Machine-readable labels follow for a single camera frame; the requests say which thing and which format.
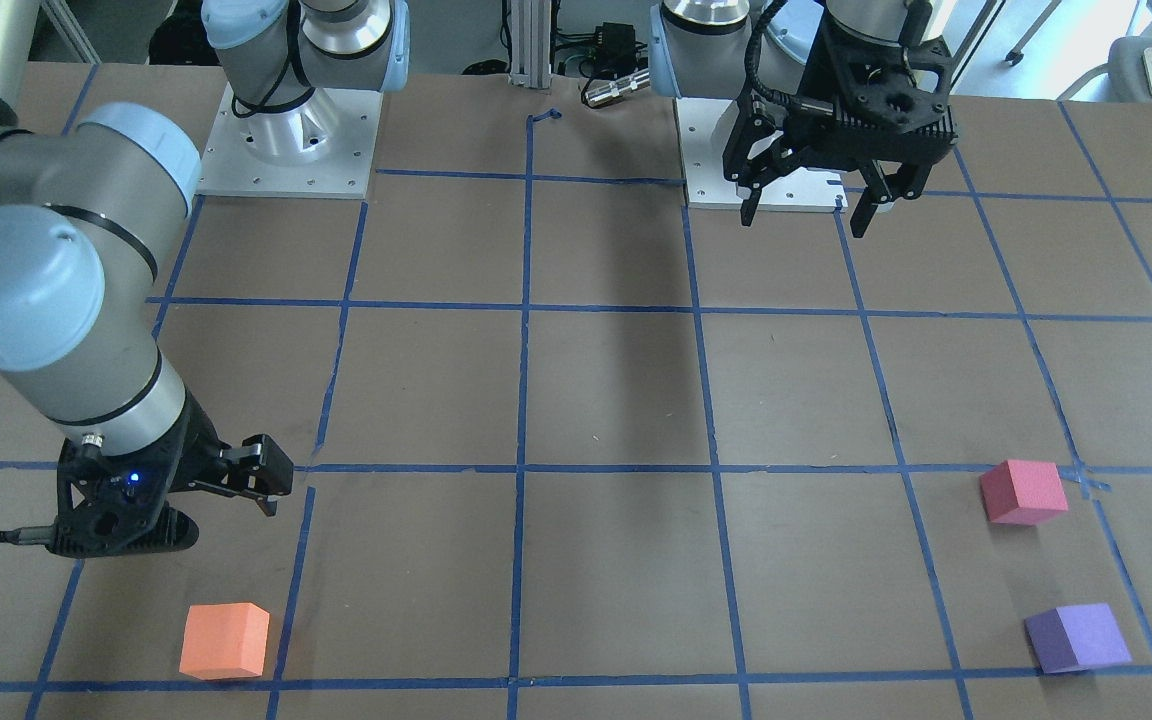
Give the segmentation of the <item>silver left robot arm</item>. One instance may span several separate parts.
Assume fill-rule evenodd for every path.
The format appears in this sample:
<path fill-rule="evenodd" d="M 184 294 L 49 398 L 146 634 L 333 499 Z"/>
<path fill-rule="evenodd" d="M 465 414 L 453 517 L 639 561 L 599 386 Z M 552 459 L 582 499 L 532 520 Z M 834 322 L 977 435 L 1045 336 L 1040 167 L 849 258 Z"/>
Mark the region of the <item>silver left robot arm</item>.
<path fill-rule="evenodd" d="M 946 1 L 664 1 L 650 13 L 657 94 L 726 101 L 719 170 L 753 223 L 771 185 L 801 170 L 858 173 L 850 219 L 924 192 L 960 138 L 957 59 L 935 26 Z"/>

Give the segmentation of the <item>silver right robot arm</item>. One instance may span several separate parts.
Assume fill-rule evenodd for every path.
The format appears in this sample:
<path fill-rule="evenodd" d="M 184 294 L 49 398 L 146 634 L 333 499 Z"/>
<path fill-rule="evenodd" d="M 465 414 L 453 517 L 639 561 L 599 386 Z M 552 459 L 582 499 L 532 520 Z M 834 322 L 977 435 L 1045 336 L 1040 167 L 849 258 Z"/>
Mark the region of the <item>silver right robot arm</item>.
<path fill-rule="evenodd" d="M 92 109 L 69 135 L 28 132 L 17 101 L 37 1 L 0 1 L 0 377 L 65 434 L 58 511 L 0 544 L 68 559 L 192 547 L 175 492 L 241 497 L 273 516 L 294 464 L 273 437 L 236 446 L 141 320 L 191 217 L 200 151 L 134 103 Z"/>

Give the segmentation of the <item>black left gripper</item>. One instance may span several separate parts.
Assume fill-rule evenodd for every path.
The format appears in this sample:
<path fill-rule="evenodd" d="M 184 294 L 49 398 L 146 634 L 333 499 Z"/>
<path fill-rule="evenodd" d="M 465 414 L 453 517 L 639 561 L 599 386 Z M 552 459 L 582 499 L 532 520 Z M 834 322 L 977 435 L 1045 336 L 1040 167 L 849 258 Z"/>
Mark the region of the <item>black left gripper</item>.
<path fill-rule="evenodd" d="M 750 227 L 764 187 L 797 169 L 861 170 L 865 190 L 850 232 L 863 238 L 879 210 L 919 199 L 931 168 L 958 141 L 948 103 L 952 51 L 942 37 L 882 45 L 820 28 L 790 94 L 759 76 L 767 36 L 756 31 L 742 54 L 745 81 L 726 141 L 740 222 Z"/>

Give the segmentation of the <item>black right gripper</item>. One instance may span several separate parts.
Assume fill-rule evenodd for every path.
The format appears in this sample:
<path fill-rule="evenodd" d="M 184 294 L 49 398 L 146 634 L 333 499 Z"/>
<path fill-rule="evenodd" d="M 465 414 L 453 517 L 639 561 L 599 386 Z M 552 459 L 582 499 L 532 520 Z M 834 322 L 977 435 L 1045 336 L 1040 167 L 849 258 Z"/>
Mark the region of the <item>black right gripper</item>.
<path fill-rule="evenodd" d="M 291 495 L 294 462 L 270 434 L 230 447 L 194 395 L 166 434 L 131 454 L 108 456 L 92 445 L 61 447 L 58 511 L 52 523 L 0 530 L 0 543 L 37 544 L 67 559 L 104 559 L 192 547 L 198 525 L 173 509 L 170 493 L 241 497 L 273 518 Z"/>

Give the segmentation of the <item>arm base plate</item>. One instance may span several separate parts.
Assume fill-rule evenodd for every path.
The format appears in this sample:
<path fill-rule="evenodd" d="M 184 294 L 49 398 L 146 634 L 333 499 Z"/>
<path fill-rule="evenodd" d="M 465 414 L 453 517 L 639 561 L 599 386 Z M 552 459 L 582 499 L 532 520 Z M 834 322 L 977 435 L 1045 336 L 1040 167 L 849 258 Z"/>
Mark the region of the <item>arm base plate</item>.
<path fill-rule="evenodd" d="M 723 176 L 722 167 L 723 146 L 737 115 L 735 101 L 679 97 L 675 108 L 687 200 L 695 209 L 737 211 L 737 185 Z M 799 169 L 764 187 L 758 209 L 832 213 L 847 205 L 840 173 Z"/>
<path fill-rule="evenodd" d="M 265 199 L 353 199 L 369 194 L 384 94 L 320 88 L 282 114 L 237 118 L 225 88 L 197 191 Z"/>

